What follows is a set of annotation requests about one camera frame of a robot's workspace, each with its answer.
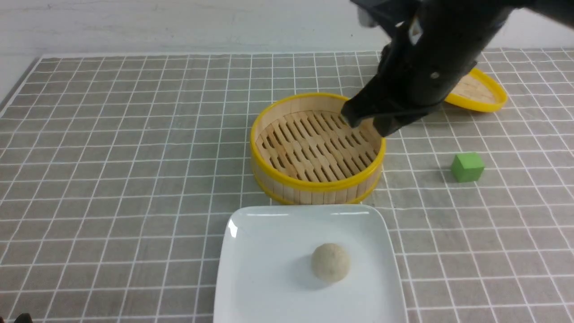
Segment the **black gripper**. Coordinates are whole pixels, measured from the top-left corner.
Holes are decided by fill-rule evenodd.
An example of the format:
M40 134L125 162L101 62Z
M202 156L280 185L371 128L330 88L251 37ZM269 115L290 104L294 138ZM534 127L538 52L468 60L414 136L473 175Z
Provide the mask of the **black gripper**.
M384 0L376 21L392 38L374 76L342 107L349 127L372 119L387 137L436 112L511 13L501 0ZM398 104L393 93L410 104Z

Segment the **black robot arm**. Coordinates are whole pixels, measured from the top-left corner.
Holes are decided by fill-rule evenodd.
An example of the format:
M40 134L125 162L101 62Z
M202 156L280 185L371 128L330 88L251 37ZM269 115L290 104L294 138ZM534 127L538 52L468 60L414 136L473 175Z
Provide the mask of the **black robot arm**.
M356 0L361 23L389 36L375 76L341 114L373 119L386 137L437 110L476 64L512 11L526 8L573 26L571 0Z

